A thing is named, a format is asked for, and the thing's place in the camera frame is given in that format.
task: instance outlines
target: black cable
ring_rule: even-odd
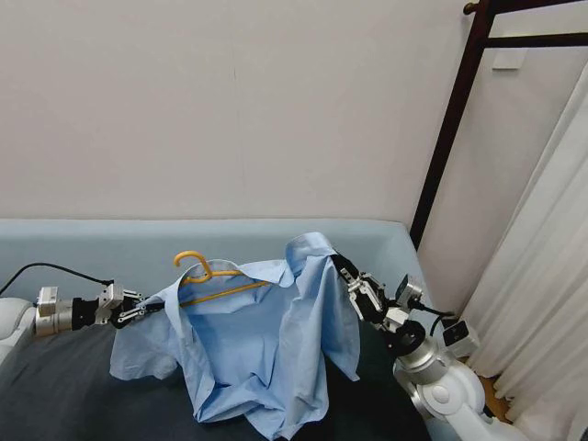
[[[20,268],[17,271],[17,273],[14,274],[12,276],[12,278],[10,280],[8,280],[8,282],[0,289],[0,296],[4,293],[4,291],[6,291],[8,289],[8,287],[10,285],[12,285],[12,283],[18,278],[18,276],[20,276],[26,269],[32,268],[33,266],[48,266],[49,268],[59,269],[59,270],[64,271],[66,273],[72,274],[74,276],[85,278],[86,280],[90,280],[91,282],[96,282],[96,283],[99,283],[99,284],[105,285],[105,286],[108,286],[108,285],[111,285],[114,283],[114,280],[101,280],[99,278],[95,278],[95,277],[89,276],[87,274],[80,273],[78,271],[74,271],[70,268],[66,268],[65,266],[48,264],[46,262],[35,262],[35,263],[28,264],[28,265],[25,265],[22,268]]]
[[[442,312],[438,310],[434,310],[433,308],[429,308],[428,306],[424,306],[423,303],[419,302],[417,306],[414,307],[416,310],[427,311],[431,312],[434,315],[438,315],[439,317],[454,317],[456,314],[452,311]]]
[[[437,316],[437,318],[433,322],[433,326],[431,326],[431,332],[429,333],[429,335],[433,336],[433,334],[435,333],[435,328],[437,327],[439,322],[441,322],[442,319],[443,319],[442,315]]]

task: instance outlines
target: shirt sleeve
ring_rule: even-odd
[[[110,356],[110,375],[117,379],[138,379],[153,375],[164,379],[177,367],[169,346],[174,333],[165,314],[156,312],[149,320],[131,323],[117,330]]]
[[[324,304],[322,307],[323,353],[331,358],[349,379],[357,381],[359,362],[359,324],[339,274],[330,257],[322,272]]]

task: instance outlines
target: yellow clothes hanger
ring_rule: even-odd
[[[198,259],[198,261],[202,264],[202,268],[204,269],[205,274],[203,277],[186,277],[186,279],[184,279],[184,281],[182,282],[182,285],[185,285],[188,283],[204,283],[204,282],[211,280],[213,277],[245,276],[245,274],[243,272],[241,272],[237,269],[225,270],[225,271],[212,271],[212,269],[210,269],[209,263],[206,261],[206,258],[204,257],[204,255],[202,255],[198,251],[183,251],[182,253],[176,254],[174,257],[174,265],[180,266],[180,261],[185,257],[196,257]],[[268,285],[268,284],[269,284],[269,282],[265,282],[265,281],[250,283],[249,285],[243,285],[242,287],[226,289],[224,291],[217,292],[216,294],[210,294],[208,296],[201,297],[199,299],[185,301],[183,303],[180,303],[180,306],[182,308],[185,308],[186,306],[196,305],[196,304],[202,303],[204,301],[214,300],[214,299],[218,299],[218,298],[225,297],[225,296],[230,296],[231,294],[243,292],[243,291],[246,291],[247,289],[262,287],[263,285]]]

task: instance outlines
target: floor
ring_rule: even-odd
[[[498,399],[494,397],[494,379],[484,379],[480,377],[484,392],[486,393],[486,405],[492,411],[494,416],[500,421],[510,424],[511,422],[506,419],[505,415],[508,411],[508,401],[505,399]]]

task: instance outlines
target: light blue shirt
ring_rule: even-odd
[[[321,420],[329,401],[323,354],[357,380],[356,314],[320,233],[303,234],[286,246],[284,260],[238,266],[209,262],[213,271],[239,269],[244,276],[202,277],[193,266],[146,303],[156,312],[119,331],[110,373],[119,379],[163,379],[181,366],[199,422],[244,415],[267,439],[290,439]],[[185,308],[180,303],[265,280],[269,285]]]

